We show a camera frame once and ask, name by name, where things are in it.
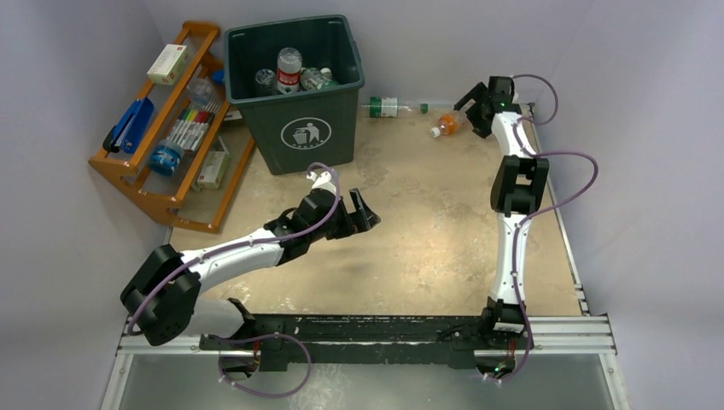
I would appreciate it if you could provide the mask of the orange drink bottle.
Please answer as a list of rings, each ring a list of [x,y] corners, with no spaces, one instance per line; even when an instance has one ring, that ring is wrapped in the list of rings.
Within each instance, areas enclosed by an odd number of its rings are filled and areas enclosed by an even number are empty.
[[[467,117],[460,111],[450,111],[443,114],[436,124],[430,128],[429,134],[432,138],[450,136],[457,132],[465,123]]]

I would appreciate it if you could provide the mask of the dark green trash bin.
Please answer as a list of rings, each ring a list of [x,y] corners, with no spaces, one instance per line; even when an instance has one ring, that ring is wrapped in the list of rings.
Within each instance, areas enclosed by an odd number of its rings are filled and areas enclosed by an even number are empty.
[[[303,67],[330,68],[336,85],[263,97],[256,73],[279,52],[300,51]],[[224,35],[225,93],[245,120],[273,175],[354,158],[359,90],[365,75],[347,17],[320,15],[231,28]]]

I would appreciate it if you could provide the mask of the red white label bottle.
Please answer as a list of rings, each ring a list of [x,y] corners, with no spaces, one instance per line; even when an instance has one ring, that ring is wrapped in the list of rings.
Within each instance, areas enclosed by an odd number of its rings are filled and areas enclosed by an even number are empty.
[[[293,47],[281,49],[277,55],[277,91],[280,94],[295,93],[300,88],[303,59]]]

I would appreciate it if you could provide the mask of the green white label bottle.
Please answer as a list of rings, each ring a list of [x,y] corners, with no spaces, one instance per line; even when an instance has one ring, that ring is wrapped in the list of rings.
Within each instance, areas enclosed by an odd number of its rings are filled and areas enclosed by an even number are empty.
[[[403,102],[398,97],[370,97],[361,104],[361,109],[370,118],[396,119],[409,114],[427,114],[426,102]]]

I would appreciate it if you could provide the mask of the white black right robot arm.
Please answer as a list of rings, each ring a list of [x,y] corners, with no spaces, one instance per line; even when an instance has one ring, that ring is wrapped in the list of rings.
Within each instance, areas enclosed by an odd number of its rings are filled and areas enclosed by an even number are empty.
[[[549,161],[539,158],[523,129],[512,77],[491,76],[454,105],[480,138],[494,138],[502,159],[490,191],[499,228],[495,279],[479,325],[481,340],[498,348],[526,330],[524,255],[531,216],[540,210]]]

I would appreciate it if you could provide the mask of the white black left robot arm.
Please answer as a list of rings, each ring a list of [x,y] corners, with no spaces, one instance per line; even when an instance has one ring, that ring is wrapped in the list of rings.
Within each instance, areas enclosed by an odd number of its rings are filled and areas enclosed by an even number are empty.
[[[381,217],[357,189],[343,197],[320,188],[244,237],[203,249],[179,251],[164,244],[151,251],[126,287],[120,302],[129,314],[126,332],[152,346],[186,330],[199,296],[243,274],[278,267],[305,255],[318,240],[367,232]]]

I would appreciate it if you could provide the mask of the crushed clear unlabelled bottle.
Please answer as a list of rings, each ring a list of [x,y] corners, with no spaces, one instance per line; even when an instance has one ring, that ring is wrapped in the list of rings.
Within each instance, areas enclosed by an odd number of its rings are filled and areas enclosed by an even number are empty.
[[[277,94],[277,73],[262,68],[254,75],[254,92],[257,97],[270,97]]]

